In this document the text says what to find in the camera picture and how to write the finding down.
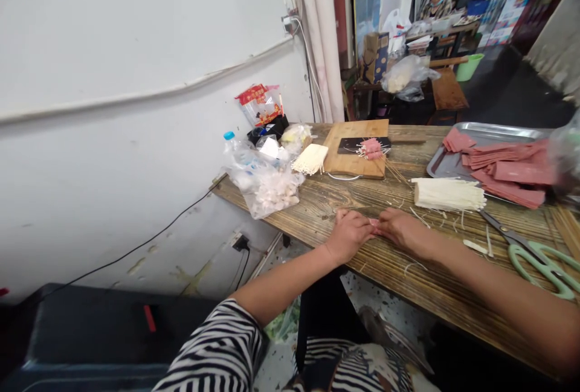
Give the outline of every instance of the green bucket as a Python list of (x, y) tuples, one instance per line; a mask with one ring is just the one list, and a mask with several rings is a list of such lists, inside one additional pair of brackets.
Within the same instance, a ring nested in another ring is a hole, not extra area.
[(468, 56), (469, 61), (467, 63), (460, 64), (457, 68), (456, 78), (457, 81), (469, 81), (473, 76), (473, 72), (477, 69), (477, 65), (484, 58), (483, 54), (473, 54)]

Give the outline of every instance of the black and white striped sleeve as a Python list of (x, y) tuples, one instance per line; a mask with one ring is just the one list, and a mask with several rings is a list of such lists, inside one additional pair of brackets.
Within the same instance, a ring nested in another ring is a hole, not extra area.
[(234, 299), (216, 306), (154, 391), (251, 391), (264, 335)]

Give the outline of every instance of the metal tray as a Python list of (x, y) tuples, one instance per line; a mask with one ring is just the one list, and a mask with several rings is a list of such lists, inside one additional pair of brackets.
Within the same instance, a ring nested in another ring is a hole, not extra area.
[[(506, 142), (530, 143), (550, 135), (550, 130), (548, 129), (528, 129), (489, 123), (461, 122), (453, 127), (476, 140), (476, 146)], [(461, 153), (447, 152), (443, 143), (427, 165), (427, 173), (432, 178), (461, 178), (464, 181), (475, 181), (476, 179), (469, 174), (470, 172), (470, 169), (461, 164)], [(486, 195), (496, 197), (492, 194), (486, 193)]]

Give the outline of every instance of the face mask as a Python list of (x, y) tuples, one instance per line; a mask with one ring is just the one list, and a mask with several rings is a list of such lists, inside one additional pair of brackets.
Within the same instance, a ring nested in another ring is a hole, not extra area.
[(431, 3), (431, 6), (432, 7), (437, 7), (438, 5), (441, 5), (441, 4), (443, 4), (443, 0), (439, 0), (439, 2), (437, 4)]

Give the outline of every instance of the cardboard box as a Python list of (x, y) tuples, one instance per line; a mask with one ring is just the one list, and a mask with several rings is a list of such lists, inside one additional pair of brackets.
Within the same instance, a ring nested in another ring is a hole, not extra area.
[(388, 33), (369, 33), (364, 36), (361, 59), (361, 78), (369, 84), (378, 83), (387, 73)]

